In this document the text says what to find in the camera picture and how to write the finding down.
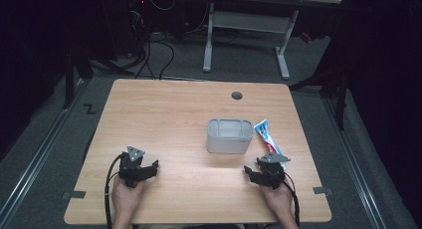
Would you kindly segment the white blue red toothpaste tube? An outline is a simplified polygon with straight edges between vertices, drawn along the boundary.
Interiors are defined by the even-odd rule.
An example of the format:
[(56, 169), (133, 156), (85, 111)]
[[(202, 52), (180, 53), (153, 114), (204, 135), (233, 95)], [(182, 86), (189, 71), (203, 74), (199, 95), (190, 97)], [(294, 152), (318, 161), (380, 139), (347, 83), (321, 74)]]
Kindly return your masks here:
[(281, 150), (273, 140), (269, 131), (269, 124), (266, 119), (261, 120), (254, 126), (254, 130), (261, 136), (269, 152), (258, 157), (259, 162), (276, 163), (278, 162), (282, 169), (286, 169), (286, 163), (291, 159), (282, 154)]

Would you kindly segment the dark computer case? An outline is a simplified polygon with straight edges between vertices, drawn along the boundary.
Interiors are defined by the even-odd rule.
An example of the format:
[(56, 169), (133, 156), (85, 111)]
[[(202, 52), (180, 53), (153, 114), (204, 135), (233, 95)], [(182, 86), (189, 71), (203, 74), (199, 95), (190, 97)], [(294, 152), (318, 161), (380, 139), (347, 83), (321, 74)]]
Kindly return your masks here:
[(134, 52), (140, 57), (149, 39), (148, 24), (145, 20), (145, 0), (127, 0), (127, 7), (133, 31)]

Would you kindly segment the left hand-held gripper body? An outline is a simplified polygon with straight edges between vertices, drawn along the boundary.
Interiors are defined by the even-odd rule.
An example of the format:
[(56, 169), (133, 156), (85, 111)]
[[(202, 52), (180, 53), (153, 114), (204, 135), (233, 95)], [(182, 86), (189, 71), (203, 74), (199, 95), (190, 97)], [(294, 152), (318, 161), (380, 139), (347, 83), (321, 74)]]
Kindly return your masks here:
[(126, 186), (134, 188), (140, 181), (144, 151), (129, 145), (126, 152), (129, 155), (128, 166), (127, 169), (119, 169), (118, 176), (124, 180)]

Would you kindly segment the person's left hand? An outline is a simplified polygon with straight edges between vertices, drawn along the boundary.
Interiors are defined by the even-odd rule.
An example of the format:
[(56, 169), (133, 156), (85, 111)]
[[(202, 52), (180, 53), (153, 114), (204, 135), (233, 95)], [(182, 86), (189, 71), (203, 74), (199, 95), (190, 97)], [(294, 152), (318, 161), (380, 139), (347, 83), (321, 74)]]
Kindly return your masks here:
[(131, 220), (140, 202), (143, 185), (143, 182), (138, 182), (134, 187), (128, 187), (124, 179), (114, 179), (111, 198), (115, 208), (115, 220)]

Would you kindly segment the metal floor rail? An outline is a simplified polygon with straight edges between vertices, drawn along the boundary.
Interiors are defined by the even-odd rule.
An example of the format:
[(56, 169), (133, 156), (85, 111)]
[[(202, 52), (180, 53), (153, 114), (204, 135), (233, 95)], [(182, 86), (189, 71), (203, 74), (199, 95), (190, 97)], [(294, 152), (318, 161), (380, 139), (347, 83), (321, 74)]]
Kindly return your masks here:
[(29, 124), (0, 162), (0, 229), (6, 229), (52, 151), (75, 101), (90, 80), (74, 84), (70, 101), (60, 82), (54, 94), (31, 117)]
[(362, 170), (354, 156), (352, 147), (348, 141), (348, 138), (343, 129), (338, 126), (335, 118), (335, 109), (331, 100), (321, 100), (325, 110), (328, 113), (329, 120), (333, 125), (337, 137), (340, 140), (341, 151), (345, 159), (345, 163), (348, 167), (350, 176), (353, 180), (354, 186), (357, 190), (360, 201), (364, 207), (366, 215), (369, 219), (372, 229), (387, 229), (385, 221), (378, 208), (376, 200), (373, 196), (372, 190), (370, 189)]

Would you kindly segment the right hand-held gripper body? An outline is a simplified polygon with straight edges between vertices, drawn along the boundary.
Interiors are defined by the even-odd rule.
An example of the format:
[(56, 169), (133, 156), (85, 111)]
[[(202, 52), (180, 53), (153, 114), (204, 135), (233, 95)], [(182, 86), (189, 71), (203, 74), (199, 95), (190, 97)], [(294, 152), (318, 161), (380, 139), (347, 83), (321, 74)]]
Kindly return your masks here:
[(258, 179), (260, 185), (277, 189), (285, 180), (285, 163), (291, 159), (282, 154), (269, 152), (257, 158), (262, 175)]

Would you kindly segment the person's right hand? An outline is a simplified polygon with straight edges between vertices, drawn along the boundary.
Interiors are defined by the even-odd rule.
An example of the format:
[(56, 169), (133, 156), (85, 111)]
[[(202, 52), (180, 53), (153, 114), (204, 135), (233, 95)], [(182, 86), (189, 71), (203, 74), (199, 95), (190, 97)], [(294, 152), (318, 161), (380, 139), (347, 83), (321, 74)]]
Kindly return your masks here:
[(292, 216), (293, 196), (284, 183), (281, 183), (276, 189), (268, 186), (261, 186), (260, 189), (268, 207), (278, 219), (286, 219)]

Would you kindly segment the wooden desk with grey frame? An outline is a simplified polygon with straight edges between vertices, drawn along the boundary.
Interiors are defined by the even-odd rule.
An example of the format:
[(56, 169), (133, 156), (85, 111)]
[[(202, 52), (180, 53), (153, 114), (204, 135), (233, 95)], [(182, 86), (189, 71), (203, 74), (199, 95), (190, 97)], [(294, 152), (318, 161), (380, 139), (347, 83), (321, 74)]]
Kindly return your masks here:
[[(340, 4), (342, 0), (287, 0), (293, 3), (316, 3), (316, 4)], [(287, 49), (292, 32), (300, 10), (294, 7), (288, 11), (287, 16), (273, 14), (263, 15), (258, 13), (241, 13), (239, 10), (215, 10), (214, 4), (209, 5), (207, 42), (205, 45), (203, 71), (210, 72), (212, 69), (213, 56), (213, 30), (215, 28), (246, 30), (262, 33), (282, 34), (284, 36), (281, 45), (275, 48), (281, 76), (284, 80), (290, 78), (290, 72), (286, 63), (285, 51)]]

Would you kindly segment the grey toothbrush holder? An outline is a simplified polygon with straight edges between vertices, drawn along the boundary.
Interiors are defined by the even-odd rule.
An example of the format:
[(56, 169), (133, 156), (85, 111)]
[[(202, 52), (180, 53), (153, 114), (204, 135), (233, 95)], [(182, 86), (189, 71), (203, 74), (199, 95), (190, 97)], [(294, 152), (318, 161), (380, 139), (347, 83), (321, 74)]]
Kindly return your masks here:
[(211, 153), (243, 154), (254, 135), (246, 119), (212, 118), (207, 124), (207, 150)]

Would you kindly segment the black metal stand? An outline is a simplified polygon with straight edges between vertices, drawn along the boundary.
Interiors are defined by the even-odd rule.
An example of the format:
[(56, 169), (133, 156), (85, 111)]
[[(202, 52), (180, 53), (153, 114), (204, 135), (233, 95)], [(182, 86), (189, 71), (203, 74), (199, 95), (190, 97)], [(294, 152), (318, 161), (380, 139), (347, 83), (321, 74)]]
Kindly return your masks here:
[(75, 72), (78, 72), (82, 79), (91, 79), (94, 75), (89, 56), (89, 53), (78, 45), (69, 48), (66, 55), (64, 109), (70, 107), (75, 95)]
[(322, 98), (336, 97), (336, 107), (334, 118), (337, 126), (344, 130), (343, 115), (346, 107), (347, 81), (349, 77), (349, 68), (337, 67), (323, 73), (315, 73), (299, 83), (289, 86), (291, 91), (297, 91), (306, 86), (320, 86), (319, 95)]

